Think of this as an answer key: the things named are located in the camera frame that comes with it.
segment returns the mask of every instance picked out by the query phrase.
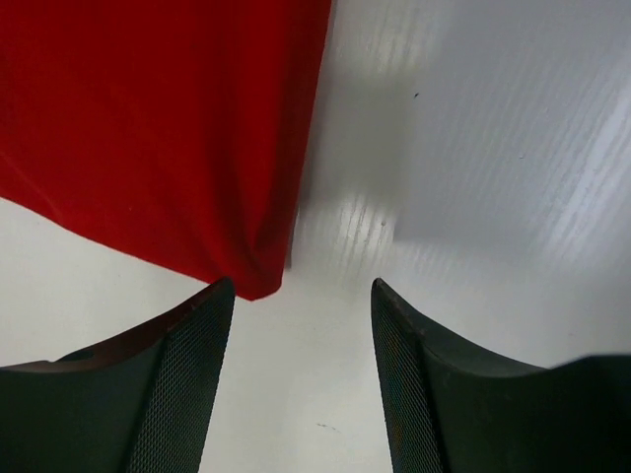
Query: black mesh texture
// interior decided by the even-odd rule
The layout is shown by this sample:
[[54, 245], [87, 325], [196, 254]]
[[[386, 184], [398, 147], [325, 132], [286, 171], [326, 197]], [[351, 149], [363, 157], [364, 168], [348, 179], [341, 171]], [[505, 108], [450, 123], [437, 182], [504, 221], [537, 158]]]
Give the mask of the black mesh texture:
[[167, 337], [124, 471], [198, 471], [234, 302], [228, 291], [218, 293]]
[[373, 306], [375, 353], [394, 473], [443, 473], [422, 360], [397, 320]]

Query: ridged white surface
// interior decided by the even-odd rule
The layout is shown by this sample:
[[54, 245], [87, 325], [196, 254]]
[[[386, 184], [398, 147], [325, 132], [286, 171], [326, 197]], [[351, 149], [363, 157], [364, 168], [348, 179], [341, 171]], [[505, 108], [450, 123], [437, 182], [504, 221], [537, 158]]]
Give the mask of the ridged white surface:
[[[337, 2], [292, 267], [237, 301], [201, 472], [391, 471], [377, 276], [527, 362], [631, 351], [630, 22], [623, 0]], [[2, 200], [0, 247], [0, 366], [202, 287]]]
[[631, 350], [631, 4], [340, 1], [296, 271], [549, 366]]

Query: black object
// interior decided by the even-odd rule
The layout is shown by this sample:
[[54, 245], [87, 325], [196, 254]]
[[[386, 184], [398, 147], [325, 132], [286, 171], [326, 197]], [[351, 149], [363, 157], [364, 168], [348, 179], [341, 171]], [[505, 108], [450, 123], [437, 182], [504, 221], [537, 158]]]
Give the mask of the black object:
[[0, 472], [196, 472], [234, 301], [222, 280], [56, 363], [0, 369]]
[[525, 365], [379, 279], [372, 317], [394, 473], [631, 472], [631, 357]]

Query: red velvet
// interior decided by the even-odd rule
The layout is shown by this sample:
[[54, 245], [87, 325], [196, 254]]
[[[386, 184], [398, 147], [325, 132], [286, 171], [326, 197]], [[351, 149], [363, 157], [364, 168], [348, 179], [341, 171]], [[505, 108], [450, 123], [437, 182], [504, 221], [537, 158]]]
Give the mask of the red velvet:
[[0, 196], [242, 297], [274, 292], [329, 6], [0, 2]]

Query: black plastic part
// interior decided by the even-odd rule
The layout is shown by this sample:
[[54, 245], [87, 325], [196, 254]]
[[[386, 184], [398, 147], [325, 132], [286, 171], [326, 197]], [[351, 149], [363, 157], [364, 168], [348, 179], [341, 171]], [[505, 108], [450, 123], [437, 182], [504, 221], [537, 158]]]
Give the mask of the black plastic part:
[[631, 357], [525, 365], [427, 318], [382, 280], [372, 313], [394, 473], [631, 471]]
[[0, 369], [0, 472], [196, 472], [234, 300], [222, 280], [59, 362]]

